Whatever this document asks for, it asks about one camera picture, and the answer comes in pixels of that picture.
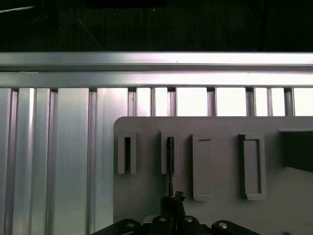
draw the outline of metal frame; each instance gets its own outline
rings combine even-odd
[[[313,87],[313,54],[0,53],[0,71],[10,88]]]
[[[111,224],[113,126],[119,117],[228,116],[221,110],[229,109],[229,98],[241,104],[237,116],[259,116],[263,106],[265,115],[272,116],[269,104],[277,99],[266,100],[275,89],[287,98],[278,105],[286,105],[287,115],[293,116],[293,88],[298,87],[313,87],[313,54],[0,53],[0,106],[7,110],[1,116],[6,134],[0,139],[0,151],[5,151],[0,167],[7,178],[0,184],[8,185],[0,201],[0,211],[5,206],[0,222],[5,218],[8,223],[0,224],[0,231],[23,228],[43,235],[75,228],[76,234],[88,234]],[[228,99],[219,99],[221,94]],[[32,155],[33,164],[25,165]],[[72,179],[63,180],[69,172]],[[82,176],[75,186],[72,182]],[[76,196],[64,213],[62,198],[68,201],[69,191]],[[67,219],[53,221],[53,214]]]

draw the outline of gray plastic plate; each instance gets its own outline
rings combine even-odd
[[[261,234],[313,234],[312,117],[122,117],[114,126],[114,221],[159,214],[174,191],[186,213]]]

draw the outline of black wall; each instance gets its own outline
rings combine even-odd
[[[33,0],[0,5],[29,5]],[[167,7],[92,9],[54,2],[0,14],[0,51],[259,51],[247,0],[169,0]],[[255,0],[259,9],[263,0]],[[269,0],[264,51],[313,51],[313,1]]]

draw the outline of rectangular holder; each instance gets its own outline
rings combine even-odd
[[[206,201],[213,196],[211,147],[211,138],[192,136],[193,195],[195,201]]]
[[[247,200],[266,198],[266,165],[264,138],[239,135],[243,150],[244,186]]]

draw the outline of black mechanical part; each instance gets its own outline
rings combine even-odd
[[[141,224],[133,219],[123,219],[104,229],[101,229],[92,235],[130,235],[139,233]]]
[[[149,235],[171,235],[173,220],[167,216],[157,216],[153,219]]]
[[[227,220],[219,220],[212,224],[213,235],[260,235]]]

